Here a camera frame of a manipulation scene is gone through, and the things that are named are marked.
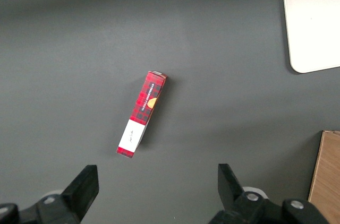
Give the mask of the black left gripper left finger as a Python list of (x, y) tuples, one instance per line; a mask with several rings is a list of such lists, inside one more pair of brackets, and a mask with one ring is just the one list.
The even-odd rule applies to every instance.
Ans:
[(37, 203), (40, 223), (80, 223), (99, 192), (98, 169), (87, 165), (60, 194)]

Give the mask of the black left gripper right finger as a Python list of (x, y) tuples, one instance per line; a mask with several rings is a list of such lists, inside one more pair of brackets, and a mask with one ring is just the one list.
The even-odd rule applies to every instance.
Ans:
[(218, 194), (223, 204), (210, 223), (282, 223), (280, 206), (262, 191), (245, 190), (230, 165), (218, 165)]

